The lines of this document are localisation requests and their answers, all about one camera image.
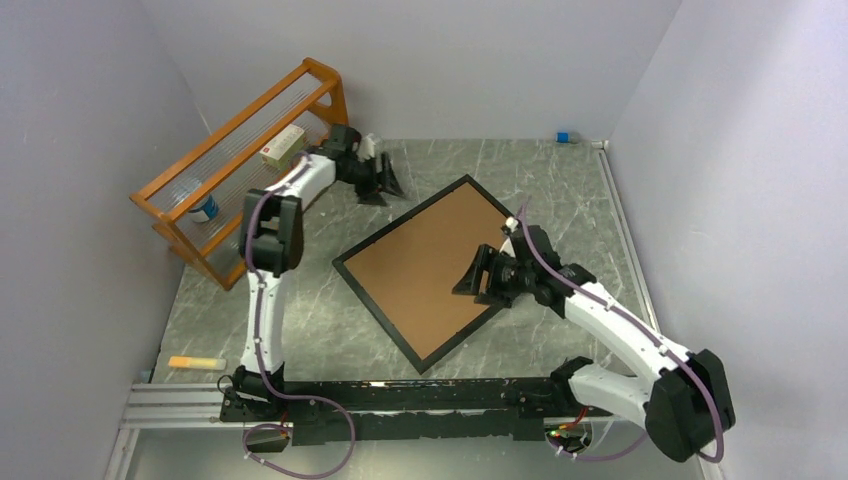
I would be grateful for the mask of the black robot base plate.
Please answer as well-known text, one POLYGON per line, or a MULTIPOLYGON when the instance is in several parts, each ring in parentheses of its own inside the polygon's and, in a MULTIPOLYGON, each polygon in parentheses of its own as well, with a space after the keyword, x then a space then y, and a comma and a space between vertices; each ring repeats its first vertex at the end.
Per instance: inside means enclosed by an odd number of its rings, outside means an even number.
POLYGON ((593 416, 548 377, 397 381, 289 381, 271 404, 223 390, 225 424, 285 424, 296 446, 358 441, 509 437, 535 441, 559 424, 593 416))

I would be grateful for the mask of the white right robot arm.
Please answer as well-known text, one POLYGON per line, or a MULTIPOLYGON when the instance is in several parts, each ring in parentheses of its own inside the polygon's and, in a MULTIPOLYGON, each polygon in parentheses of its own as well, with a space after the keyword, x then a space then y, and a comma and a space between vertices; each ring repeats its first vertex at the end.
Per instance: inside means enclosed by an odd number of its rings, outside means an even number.
POLYGON ((499 308, 530 295, 601 340, 631 371, 618 374, 585 357, 567 360, 549 377, 553 408, 564 415, 599 408, 641 427, 674 461, 697 455, 720 462, 735 413, 718 356, 694 353, 644 323, 583 266, 562 263, 540 226, 510 217, 502 231, 502 246, 480 245, 453 294, 499 308))

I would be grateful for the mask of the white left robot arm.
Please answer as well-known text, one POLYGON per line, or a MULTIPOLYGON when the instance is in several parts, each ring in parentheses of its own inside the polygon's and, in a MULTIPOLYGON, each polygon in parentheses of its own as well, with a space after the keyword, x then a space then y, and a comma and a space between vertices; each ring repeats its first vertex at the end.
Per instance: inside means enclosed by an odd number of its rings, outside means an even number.
POLYGON ((239 253, 247 266, 248 331, 231 391, 262 420, 277 418, 286 406, 284 290, 305 250, 304 213, 338 182, 352 186, 360 204, 383 206, 386 195, 405 195, 379 138, 334 124, 320 144, 295 155, 285 176, 244 199, 239 253))

